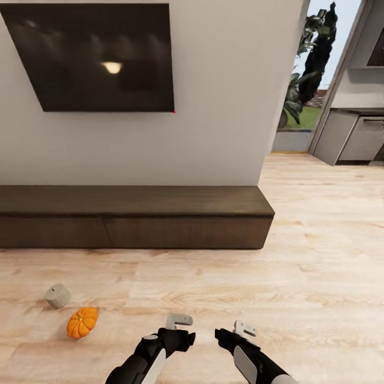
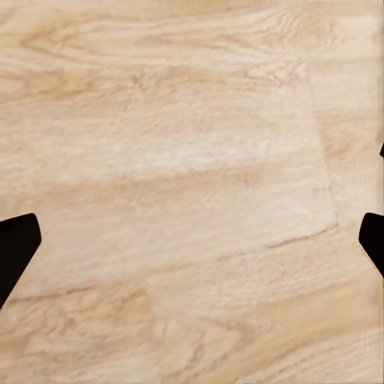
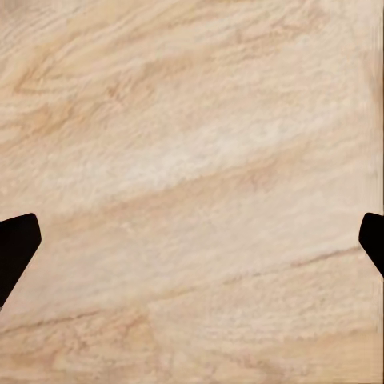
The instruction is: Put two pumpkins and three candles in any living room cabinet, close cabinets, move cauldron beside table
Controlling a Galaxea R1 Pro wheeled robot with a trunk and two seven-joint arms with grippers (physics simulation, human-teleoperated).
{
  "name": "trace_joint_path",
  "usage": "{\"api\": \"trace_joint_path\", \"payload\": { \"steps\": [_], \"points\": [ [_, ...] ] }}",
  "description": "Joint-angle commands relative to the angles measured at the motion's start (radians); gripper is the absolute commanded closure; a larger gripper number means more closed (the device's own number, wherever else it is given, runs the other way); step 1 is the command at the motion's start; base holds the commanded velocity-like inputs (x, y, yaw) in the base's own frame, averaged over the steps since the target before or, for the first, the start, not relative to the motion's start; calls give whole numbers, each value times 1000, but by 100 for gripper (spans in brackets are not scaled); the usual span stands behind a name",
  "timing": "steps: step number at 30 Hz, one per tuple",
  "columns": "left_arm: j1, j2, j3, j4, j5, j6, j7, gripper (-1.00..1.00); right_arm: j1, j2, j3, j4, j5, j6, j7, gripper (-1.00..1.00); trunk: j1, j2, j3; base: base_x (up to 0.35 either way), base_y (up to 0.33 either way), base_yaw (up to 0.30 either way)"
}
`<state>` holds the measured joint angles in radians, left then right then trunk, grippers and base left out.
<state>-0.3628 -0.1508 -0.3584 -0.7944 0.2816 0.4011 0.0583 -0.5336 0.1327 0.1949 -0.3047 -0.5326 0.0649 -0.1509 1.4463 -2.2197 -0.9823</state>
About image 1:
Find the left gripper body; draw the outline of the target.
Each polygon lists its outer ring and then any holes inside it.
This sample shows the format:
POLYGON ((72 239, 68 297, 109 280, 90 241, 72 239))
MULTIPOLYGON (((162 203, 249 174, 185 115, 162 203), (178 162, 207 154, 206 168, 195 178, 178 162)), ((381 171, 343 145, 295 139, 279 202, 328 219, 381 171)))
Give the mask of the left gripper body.
POLYGON ((177 330, 171 331, 166 330, 165 328, 160 328, 158 330, 159 334, 167 334, 171 339, 172 350, 170 355, 172 355, 176 350, 177 351, 187 351, 188 350, 188 330, 177 330))

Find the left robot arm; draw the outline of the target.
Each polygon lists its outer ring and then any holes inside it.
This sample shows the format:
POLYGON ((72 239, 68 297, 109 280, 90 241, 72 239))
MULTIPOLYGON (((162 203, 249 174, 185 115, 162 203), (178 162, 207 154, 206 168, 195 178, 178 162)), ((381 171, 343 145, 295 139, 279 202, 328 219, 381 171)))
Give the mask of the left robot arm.
POLYGON ((176 350, 187 351, 194 343, 196 333, 177 330, 176 325, 192 325, 193 322, 187 314, 169 313, 165 328, 143 337, 134 354, 122 366, 113 369, 105 384, 155 384, 166 358, 176 350))

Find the pumpkin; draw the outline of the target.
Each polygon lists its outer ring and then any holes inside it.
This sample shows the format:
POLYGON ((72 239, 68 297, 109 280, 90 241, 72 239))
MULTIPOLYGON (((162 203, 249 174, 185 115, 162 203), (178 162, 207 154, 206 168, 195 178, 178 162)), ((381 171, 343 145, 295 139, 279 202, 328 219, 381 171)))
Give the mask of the pumpkin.
POLYGON ((86 307, 74 314, 67 325, 69 337, 79 339, 86 336, 95 326, 98 314, 95 308, 86 307))

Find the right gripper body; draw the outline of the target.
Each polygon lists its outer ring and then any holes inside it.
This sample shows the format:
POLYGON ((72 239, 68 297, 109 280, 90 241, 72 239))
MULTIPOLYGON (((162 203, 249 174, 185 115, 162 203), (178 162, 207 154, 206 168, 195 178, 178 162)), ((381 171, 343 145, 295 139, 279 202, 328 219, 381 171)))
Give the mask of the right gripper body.
POLYGON ((220 332, 218 344, 219 346, 229 350, 230 353, 233 354, 233 342, 238 338, 243 338, 243 337, 241 337, 239 334, 232 333, 222 328, 220 332))

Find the pillar candle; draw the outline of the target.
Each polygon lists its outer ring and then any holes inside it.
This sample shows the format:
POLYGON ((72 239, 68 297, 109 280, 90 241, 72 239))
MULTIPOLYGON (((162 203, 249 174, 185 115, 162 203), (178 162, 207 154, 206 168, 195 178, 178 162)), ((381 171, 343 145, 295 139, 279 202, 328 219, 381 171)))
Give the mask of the pillar candle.
POLYGON ((56 284, 47 290, 45 300, 48 301, 54 309, 60 309, 69 302, 70 293, 62 284, 56 284))

